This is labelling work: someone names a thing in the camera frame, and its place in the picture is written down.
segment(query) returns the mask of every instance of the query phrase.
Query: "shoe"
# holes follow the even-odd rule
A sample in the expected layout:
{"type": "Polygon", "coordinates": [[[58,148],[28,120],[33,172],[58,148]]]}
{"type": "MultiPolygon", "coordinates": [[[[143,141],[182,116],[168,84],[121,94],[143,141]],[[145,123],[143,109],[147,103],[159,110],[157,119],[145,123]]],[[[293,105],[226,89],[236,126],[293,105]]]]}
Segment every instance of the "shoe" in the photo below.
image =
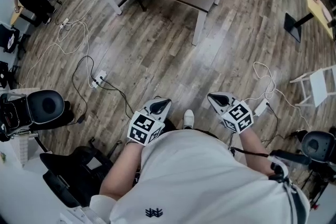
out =
{"type": "Polygon", "coordinates": [[[49,19],[47,20],[47,22],[45,23],[45,25],[49,24],[50,22],[51,22],[51,18],[49,18],[49,19]]]}
{"type": "Polygon", "coordinates": [[[194,127],[195,117],[192,110],[188,109],[183,117],[183,129],[192,129],[194,127]]]}

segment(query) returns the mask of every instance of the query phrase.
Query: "wooden floor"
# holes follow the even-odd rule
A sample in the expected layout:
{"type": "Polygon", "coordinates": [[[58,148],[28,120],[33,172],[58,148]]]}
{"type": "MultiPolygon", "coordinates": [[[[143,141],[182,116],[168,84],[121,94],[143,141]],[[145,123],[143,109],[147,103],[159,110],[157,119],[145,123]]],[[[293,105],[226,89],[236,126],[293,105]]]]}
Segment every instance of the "wooden floor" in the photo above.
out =
{"type": "MultiPolygon", "coordinates": [[[[92,3],[92,0],[62,1],[64,8],[56,14],[62,21],[67,17],[70,21],[79,19],[92,3]]],[[[259,81],[254,74],[253,62],[259,61],[270,68],[278,89],[289,102],[296,103],[302,94],[298,85],[289,81],[304,72],[335,64],[333,42],[317,20],[303,26],[300,44],[283,29],[285,12],[297,19],[308,13],[306,0],[220,0],[211,9],[196,47],[191,44],[196,10],[171,0],[144,0],[144,4],[147,12],[129,0],[122,7],[122,15],[117,16],[105,0],[96,0],[83,19],[90,30],[93,73],[105,70],[108,81],[124,91],[134,110],[156,95],[172,99],[170,119],[178,127],[182,126],[185,110],[192,109],[195,127],[211,131],[225,142],[230,132],[219,125],[210,109],[206,100],[209,92],[232,92],[241,99],[260,96],[269,81],[259,81]]],[[[57,34],[58,26],[52,23],[33,32],[26,45],[28,52],[19,63],[21,83],[45,49],[57,41],[57,34]]],[[[77,25],[60,45],[69,52],[82,39],[83,26],[77,25]]],[[[82,46],[76,53],[65,56],[56,46],[50,49],[29,75],[25,87],[58,91],[72,103],[78,118],[85,104],[71,84],[71,75],[86,50],[82,46]]],[[[267,74],[266,69],[257,67],[257,70],[267,74]]],[[[125,141],[129,119],[124,112],[124,100],[117,92],[89,88],[84,62],[75,75],[75,83],[88,102],[86,120],[40,132],[41,140],[54,153],[69,154],[95,137],[97,148],[107,153],[117,140],[125,141]]],[[[258,101],[250,100],[248,104],[254,109],[258,101]]],[[[270,105],[279,117],[278,134],[287,136],[297,129],[307,129],[298,112],[278,93],[270,105]]],[[[335,109],[336,98],[328,97],[317,109],[302,109],[302,114],[314,130],[327,131],[334,123],[335,109]]],[[[261,139],[272,137],[275,128],[276,118],[271,111],[255,118],[253,129],[261,139]]],[[[238,136],[234,144],[239,145],[238,136]]],[[[295,152],[296,147],[295,139],[283,141],[277,137],[268,149],[295,152]]],[[[306,175],[301,171],[292,173],[299,185],[306,175]]]]}

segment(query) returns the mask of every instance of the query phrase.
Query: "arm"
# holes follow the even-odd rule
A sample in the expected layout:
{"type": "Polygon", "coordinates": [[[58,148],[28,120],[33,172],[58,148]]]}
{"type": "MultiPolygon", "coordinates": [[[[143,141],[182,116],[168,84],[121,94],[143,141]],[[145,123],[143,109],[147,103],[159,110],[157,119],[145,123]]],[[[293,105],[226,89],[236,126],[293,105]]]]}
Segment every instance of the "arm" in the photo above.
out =
{"type": "Polygon", "coordinates": [[[99,194],[119,200],[132,189],[143,146],[129,143],[101,184],[99,194]]]}
{"type": "Polygon", "coordinates": [[[15,12],[18,13],[20,11],[19,2],[18,2],[18,0],[13,0],[13,1],[14,1],[14,5],[15,5],[15,12]]]}
{"type": "MultiPolygon", "coordinates": [[[[242,142],[243,149],[253,153],[265,153],[268,154],[264,146],[262,145],[259,137],[256,133],[248,128],[240,134],[240,140],[242,142]]],[[[245,154],[247,166],[255,171],[261,172],[267,176],[273,175],[274,171],[271,169],[271,161],[265,157],[245,154]]]]}

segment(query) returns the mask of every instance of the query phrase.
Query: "logo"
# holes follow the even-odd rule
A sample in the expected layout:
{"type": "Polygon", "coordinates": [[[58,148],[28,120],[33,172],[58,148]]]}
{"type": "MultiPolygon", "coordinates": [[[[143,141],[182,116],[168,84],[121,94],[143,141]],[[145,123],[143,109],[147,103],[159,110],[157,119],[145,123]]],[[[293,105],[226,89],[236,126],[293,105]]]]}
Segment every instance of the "logo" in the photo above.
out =
{"type": "Polygon", "coordinates": [[[150,208],[149,210],[147,210],[146,209],[146,216],[147,217],[157,217],[157,218],[159,218],[159,217],[161,217],[163,215],[163,212],[162,212],[162,209],[156,209],[156,210],[154,210],[154,209],[152,209],[152,208],[150,208]]]}

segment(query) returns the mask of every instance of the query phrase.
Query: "yellow desk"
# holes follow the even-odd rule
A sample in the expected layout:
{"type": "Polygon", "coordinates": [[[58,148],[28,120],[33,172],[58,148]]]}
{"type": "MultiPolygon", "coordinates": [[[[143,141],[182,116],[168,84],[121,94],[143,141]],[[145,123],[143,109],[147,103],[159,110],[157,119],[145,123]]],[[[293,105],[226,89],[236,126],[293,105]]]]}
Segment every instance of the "yellow desk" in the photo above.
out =
{"type": "Polygon", "coordinates": [[[328,36],[333,39],[332,29],[327,26],[328,21],[323,14],[323,9],[325,8],[324,4],[320,0],[307,0],[307,7],[310,13],[298,21],[296,21],[292,16],[286,13],[284,29],[288,33],[290,33],[298,43],[300,43],[301,25],[309,21],[311,18],[315,17],[315,19],[318,20],[327,31],[328,36]]]}
{"type": "Polygon", "coordinates": [[[25,9],[24,6],[19,2],[18,3],[19,6],[20,6],[20,10],[18,13],[16,12],[13,12],[13,15],[12,15],[12,18],[11,18],[11,21],[10,21],[10,24],[11,26],[13,26],[17,19],[20,17],[22,18],[23,20],[26,20],[27,22],[31,23],[32,25],[34,25],[35,27],[38,26],[41,22],[37,21],[37,20],[32,20],[30,18],[28,18],[27,16],[23,15],[22,14],[22,11],[25,9]]]}

